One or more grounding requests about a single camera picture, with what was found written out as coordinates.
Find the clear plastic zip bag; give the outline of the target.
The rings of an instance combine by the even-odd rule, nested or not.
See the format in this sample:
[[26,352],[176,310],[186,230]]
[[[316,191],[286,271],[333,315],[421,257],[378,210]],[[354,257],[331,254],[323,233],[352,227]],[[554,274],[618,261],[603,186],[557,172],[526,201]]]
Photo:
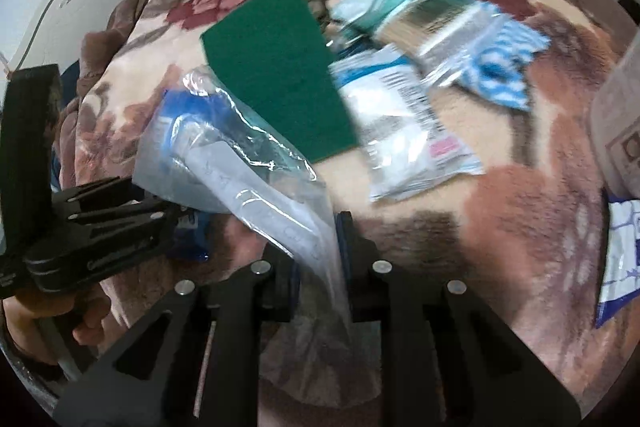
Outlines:
[[322,407],[380,393],[378,328],[352,323],[326,184],[210,68],[180,72],[164,93],[140,139],[134,182],[183,207],[231,213],[298,265],[294,317],[262,352],[262,377]]

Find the blue wet wipes pack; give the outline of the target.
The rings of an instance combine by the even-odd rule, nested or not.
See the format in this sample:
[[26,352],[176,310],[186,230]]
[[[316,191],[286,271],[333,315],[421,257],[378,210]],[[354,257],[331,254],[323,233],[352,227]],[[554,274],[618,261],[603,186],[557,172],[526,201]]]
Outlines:
[[608,239],[596,327],[639,296],[639,201],[608,196]]

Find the white plastic bottle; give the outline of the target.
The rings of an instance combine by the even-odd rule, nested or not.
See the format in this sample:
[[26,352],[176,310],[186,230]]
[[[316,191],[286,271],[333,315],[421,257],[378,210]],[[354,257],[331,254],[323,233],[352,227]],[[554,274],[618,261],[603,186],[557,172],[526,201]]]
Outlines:
[[589,111],[594,156],[611,193],[639,198],[639,34],[594,96]]

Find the blue white wavy cloth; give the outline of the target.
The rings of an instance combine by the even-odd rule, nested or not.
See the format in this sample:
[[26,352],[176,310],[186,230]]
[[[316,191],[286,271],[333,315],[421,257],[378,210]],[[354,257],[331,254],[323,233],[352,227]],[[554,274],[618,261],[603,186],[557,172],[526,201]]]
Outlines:
[[488,22],[472,40],[456,85],[491,104],[528,113],[525,69],[548,49],[551,39],[495,4],[481,1],[480,14]]

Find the floral plush blanket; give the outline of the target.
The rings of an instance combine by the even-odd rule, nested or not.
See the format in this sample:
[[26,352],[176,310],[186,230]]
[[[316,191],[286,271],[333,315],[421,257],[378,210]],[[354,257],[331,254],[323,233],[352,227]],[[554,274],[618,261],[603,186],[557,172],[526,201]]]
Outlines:
[[[64,186],[128,176],[162,91],[205,61],[200,37],[246,0],[122,0],[85,36],[77,94],[58,138]],[[309,0],[321,12],[338,0]],[[529,113],[460,89],[437,114],[469,144],[483,176],[375,206],[357,152],[320,162],[335,205],[382,255],[409,270],[462,277],[590,413],[625,376],[639,308],[594,323],[606,251],[604,184],[590,150],[593,95],[636,28],[614,0],[487,0],[551,40],[525,74]]]

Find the white gauze packet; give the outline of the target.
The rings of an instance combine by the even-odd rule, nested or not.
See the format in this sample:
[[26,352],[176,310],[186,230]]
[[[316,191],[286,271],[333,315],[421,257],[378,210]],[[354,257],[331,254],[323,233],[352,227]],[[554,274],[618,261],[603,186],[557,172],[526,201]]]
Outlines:
[[366,158],[373,202],[406,199],[455,176],[485,172],[437,117],[418,69],[396,46],[341,58],[330,73]]

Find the green scouring pad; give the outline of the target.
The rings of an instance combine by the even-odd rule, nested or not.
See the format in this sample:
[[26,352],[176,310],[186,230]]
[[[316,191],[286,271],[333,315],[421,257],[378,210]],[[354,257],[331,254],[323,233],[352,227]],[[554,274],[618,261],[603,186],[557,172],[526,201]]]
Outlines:
[[358,145],[306,0],[248,0],[201,35],[231,93],[317,162]]

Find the cotton swab packet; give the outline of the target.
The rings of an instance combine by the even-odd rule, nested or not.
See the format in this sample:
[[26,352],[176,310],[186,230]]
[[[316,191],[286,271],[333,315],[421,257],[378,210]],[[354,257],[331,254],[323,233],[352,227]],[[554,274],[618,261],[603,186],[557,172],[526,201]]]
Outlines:
[[383,20],[373,34],[413,61],[425,88],[458,80],[508,20],[480,0],[409,0]]

